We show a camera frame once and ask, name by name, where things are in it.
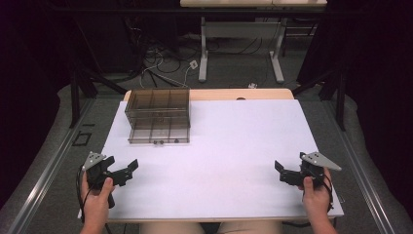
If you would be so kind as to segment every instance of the person's left hand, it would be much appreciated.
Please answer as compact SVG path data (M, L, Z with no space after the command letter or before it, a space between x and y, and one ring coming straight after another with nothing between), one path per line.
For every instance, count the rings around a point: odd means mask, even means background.
M82 233L101 233L103 226L105 225L109 214L109 203L107 201L109 194L115 189L113 186L113 179L108 177L104 183L102 189L90 190L86 173L82 178L82 200L86 202L84 204L84 216L85 225L82 229Z

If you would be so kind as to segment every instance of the metal bracket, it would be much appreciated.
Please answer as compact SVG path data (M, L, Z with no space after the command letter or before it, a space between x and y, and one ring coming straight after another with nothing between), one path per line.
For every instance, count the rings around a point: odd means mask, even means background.
M328 158L326 158L324 155L322 155L319 152L313 152L310 154L303 154L301 156L301 159L309 162L315 166L319 166L319 167L326 167L328 169L331 170L335 170L335 171L341 171L342 168L339 167L337 164L333 163L331 160L329 160Z
M87 169L98 164L105 158L106 158L106 155L90 152L88 158L85 161L85 164L82 167L82 170L85 172Z

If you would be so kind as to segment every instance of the hand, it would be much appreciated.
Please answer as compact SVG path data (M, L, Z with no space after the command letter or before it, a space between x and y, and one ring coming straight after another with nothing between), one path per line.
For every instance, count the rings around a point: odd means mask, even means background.
M325 178L324 182L327 186L330 186L331 175L327 168L324 168L324 174L329 178L329 180ZM327 215L328 206L330 204L330 194L327 189L324 186L319 186L315 189L313 187L313 180L309 176L304 178L303 183L303 203L314 233L337 233L331 225Z
M330 172L324 168L326 177L324 183L330 185ZM316 189L313 186L313 180L307 176L304 178L304 197L303 202L306 208L307 216L310 221L320 217L327 217L328 206L330 204L330 195L324 186L319 186Z
M90 188L87 182L86 173L83 174L82 179L82 200L85 201L84 205L84 216L85 225L81 233L101 233L103 226L107 221L109 214L109 204L107 199L109 194L115 189L113 186L113 179L108 177L100 191L92 190L89 192Z

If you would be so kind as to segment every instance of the black device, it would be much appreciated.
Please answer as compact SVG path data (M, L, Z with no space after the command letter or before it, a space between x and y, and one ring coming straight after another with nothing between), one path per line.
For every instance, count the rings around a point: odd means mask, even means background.
M303 186L303 180L306 176L310 176L313 179L314 188L324 184L324 168L341 171L341 168L335 163L331 162L321 153L314 152L306 154L301 152L300 159L302 163L300 165L300 172L294 172L286 170L276 160L275 168L280 173L280 181L286 182L289 185Z
M82 168L86 172L90 189L101 189L108 177L113 179L113 185L124 186L127 180L132 179L132 173L138 167L137 160L135 159L126 168L112 173L108 168L115 163L115 158L113 156L108 157L106 160L104 158L106 158L105 155L91 152ZM112 193L109 195L108 202L109 209L115 206Z

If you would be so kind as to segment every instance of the wooden table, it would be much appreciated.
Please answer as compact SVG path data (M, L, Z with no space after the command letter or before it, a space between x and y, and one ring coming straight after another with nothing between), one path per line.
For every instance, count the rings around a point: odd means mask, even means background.
M191 90L190 97L190 142L164 145L129 144L121 101L102 153L115 157L113 171L134 159L139 168L113 192L109 221L306 218L302 192L274 169L278 160L299 171L299 153L318 151L291 92ZM343 215L338 202L334 207L330 217Z

